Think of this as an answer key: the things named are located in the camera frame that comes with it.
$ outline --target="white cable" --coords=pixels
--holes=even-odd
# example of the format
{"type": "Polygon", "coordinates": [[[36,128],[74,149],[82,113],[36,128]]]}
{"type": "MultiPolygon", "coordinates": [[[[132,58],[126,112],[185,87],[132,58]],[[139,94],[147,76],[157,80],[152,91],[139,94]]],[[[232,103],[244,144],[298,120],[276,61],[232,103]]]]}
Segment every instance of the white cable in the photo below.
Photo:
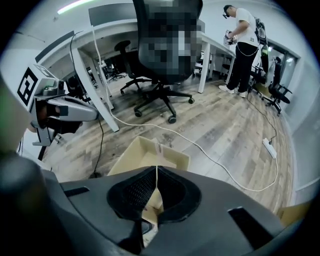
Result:
{"type": "MultiPolygon", "coordinates": [[[[98,58],[99,58],[100,74],[101,74],[101,76],[102,76],[102,75],[103,75],[103,71],[102,71],[102,68],[101,68],[101,56],[100,56],[100,52],[99,52],[99,49],[98,49],[98,46],[97,46],[97,41],[96,41],[96,35],[95,35],[94,26],[91,26],[91,28],[92,28],[92,34],[93,34],[95,49],[96,49],[96,52],[97,52],[98,58]]],[[[110,112],[110,114],[113,116],[114,119],[118,120],[120,123],[123,123],[124,125],[127,125],[127,126],[133,126],[133,127],[152,126],[152,127],[158,127],[158,128],[160,128],[160,129],[162,129],[162,130],[165,130],[165,131],[168,131],[168,132],[172,132],[172,133],[177,134],[177,135],[180,136],[181,138],[183,138],[183,139],[185,139],[186,141],[188,141],[188,142],[194,144],[195,146],[197,146],[197,147],[204,153],[204,155],[205,155],[207,158],[209,158],[209,159],[210,159],[212,162],[214,162],[215,164],[221,166],[221,167],[228,173],[228,175],[230,176],[230,178],[231,178],[240,188],[242,188],[242,189],[244,189],[244,190],[248,190],[248,191],[252,191],[252,192],[261,192],[261,191],[264,191],[264,190],[266,190],[267,188],[271,187],[271,186],[276,182],[276,179],[277,179],[277,177],[278,177],[278,172],[279,172],[279,171],[278,171],[277,159],[275,159],[275,164],[276,164],[276,176],[275,176],[274,181],[273,181],[270,185],[266,186],[265,188],[258,189],[258,190],[256,190],[256,189],[250,189],[250,188],[247,188],[247,187],[241,185],[239,182],[237,182],[237,181],[235,180],[235,178],[232,176],[232,174],[228,171],[228,169],[227,169],[223,164],[218,163],[218,162],[216,162],[215,160],[213,160],[213,159],[204,151],[204,149],[203,149],[199,144],[191,141],[190,139],[186,138],[185,136],[181,135],[180,133],[176,132],[175,130],[170,130],[170,129],[167,129],[167,128],[158,126],[158,125],[156,125],[156,124],[153,124],[153,123],[144,123],[144,124],[132,124],[132,123],[127,123],[127,122],[125,122],[125,121],[120,120],[120,119],[117,118],[116,116],[114,116],[114,114],[112,113],[111,109],[109,109],[109,112],[110,112]]]]}

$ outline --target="laminate flooring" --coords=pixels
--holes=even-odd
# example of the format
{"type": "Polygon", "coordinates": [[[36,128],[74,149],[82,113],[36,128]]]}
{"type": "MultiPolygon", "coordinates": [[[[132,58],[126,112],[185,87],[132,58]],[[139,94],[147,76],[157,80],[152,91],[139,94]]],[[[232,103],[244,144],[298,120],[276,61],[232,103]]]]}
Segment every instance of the laminate flooring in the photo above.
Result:
{"type": "MultiPolygon", "coordinates": [[[[164,102],[156,100],[142,110],[142,117],[134,115],[133,108],[143,101],[133,84],[120,94],[120,88],[129,78],[121,78],[110,84],[113,113],[131,124],[152,123],[175,130],[199,144],[215,161],[223,164],[243,186],[259,190],[272,183],[276,176],[276,162],[272,159],[262,141],[270,139],[275,131],[268,121],[247,99],[219,90],[221,80],[207,82],[204,93],[198,93],[199,78],[189,78],[172,89],[190,93],[194,104],[188,98],[171,97],[177,112],[177,122],[168,123],[171,115],[164,102]]],[[[143,90],[152,89],[150,83],[141,85],[143,90]]],[[[275,184],[262,192],[252,192],[238,187],[226,171],[208,159],[195,145],[175,133],[157,127],[132,127],[119,123],[120,130],[112,132],[104,120],[102,153],[97,172],[107,175],[117,159],[136,136],[157,140],[168,147],[184,152],[191,157],[189,172],[225,181],[249,195],[272,212],[285,207],[290,201],[293,182],[290,140],[282,118],[277,117],[273,107],[266,107],[256,93],[250,93],[249,100],[276,128],[277,136],[273,147],[277,152],[278,177],[275,184]]],[[[75,134],[62,135],[59,144],[47,148],[43,161],[52,166],[60,182],[87,179],[98,160],[102,131],[97,121],[85,124],[75,134]]]]}

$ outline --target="white desk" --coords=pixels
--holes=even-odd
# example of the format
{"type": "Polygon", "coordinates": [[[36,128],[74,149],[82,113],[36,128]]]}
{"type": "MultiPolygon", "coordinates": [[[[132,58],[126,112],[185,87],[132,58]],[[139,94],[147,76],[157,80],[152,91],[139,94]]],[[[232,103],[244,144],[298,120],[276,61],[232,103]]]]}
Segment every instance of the white desk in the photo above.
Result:
{"type": "MultiPolygon", "coordinates": [[[[136,51],[138,49],[137,19],[126,19],[108,22],[94,27],[94,32],[97,46],[102,59],[108,59],[119,55],[119,52],[114,51],[114,47],[117,43],[124,40],[131,41],[130,51],[136,51]]],[[[202,50],[204,50],[204,57],[198,92],[203,93],[206,77],[208,74],[210,53],[219,53],[232,57],[230,71],[227,77],[227,83],[232,72],[235,54],[224,45],[208,37],[205,33],[201,32],[200,35],[202,37],[202,50]]],[[[39,61],[39,64],[48,68],[54,75],[60,78],[72,73],[74,70],[70,58],[70,42],[71,38],[60,43],[48,54],[46,54],[39,61]]],[[[95,48],[93,33],[91,29],[82,31],[74,37],[72,41],[72,54],[76,72],[86,92],[90,96],[92,102],[94,103],[95,107],[98,109],[106,123],[114,132],[118,131],[119,127],[117,123],[114,121],[108,108],[101,101],[100,96],[97,94],[86,69],[86,67],[91,68],[91,70],[93,71],[93,77],[97,82],[98,89],[102,93],[104,100],[109,104],[110,108],[113,109],[112,102],[107,97],[106,90],[108,90],[108,87],[104,88],[103,83],[95,70],[95,68],[99,70],[99,65],[96,61],[96,59],[98,58],[98,54],[95,48]]],[[[101,77],[104,80],[104,83],[107,84],[105,76],[101,75],[101,77]]]]}

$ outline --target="black mesh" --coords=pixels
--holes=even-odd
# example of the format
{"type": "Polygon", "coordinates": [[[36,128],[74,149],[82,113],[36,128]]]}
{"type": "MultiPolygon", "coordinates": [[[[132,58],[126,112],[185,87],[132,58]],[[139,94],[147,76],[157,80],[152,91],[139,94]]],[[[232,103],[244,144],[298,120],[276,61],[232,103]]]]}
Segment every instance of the black mesh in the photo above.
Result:
{"type": "Polygon", "coordinates": [[[107,202],[123,219],[140,221],[142,211],[156,188],[156,167],[115,184],[107,194],[107,202]]]}
{"type": "Polygon", "coordinates": [[[123,190],[123,198],[134,207],[143,210],[155,190],[156,173],[149,172],[123,190]]]}
{"type": "Polygon", "coordinates": [[[163,171],[158,172],[158,187],[160,187],[159,190],[161,189],[164,210],[180,203],[186,194],[185,186],[163,171]]]}
{"type": "Polygon", "coordinates": [[[201,191],[190,180],[158,166],[158,183],[163,201],[163,213],[158,216],[158,225],[182,222],[200,205],[201,191]]]}

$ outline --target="white t-shirt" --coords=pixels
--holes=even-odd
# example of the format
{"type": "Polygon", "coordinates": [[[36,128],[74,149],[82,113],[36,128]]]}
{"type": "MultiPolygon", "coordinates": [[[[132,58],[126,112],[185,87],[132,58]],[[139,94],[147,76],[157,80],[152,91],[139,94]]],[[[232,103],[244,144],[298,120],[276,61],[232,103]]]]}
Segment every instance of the white t-shirt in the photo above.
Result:
{"type": "Polygon", "coordinates": [[[237,35],[237,42],[247,43],[252,46],[258,47],[258,39],[255,34],[256,31],[256,19],[246,9],[238,8],[235,12],[236,26],[239,25],[239,21],[246,21],[249,23],[249,27],[242,33],[237,35]]]}

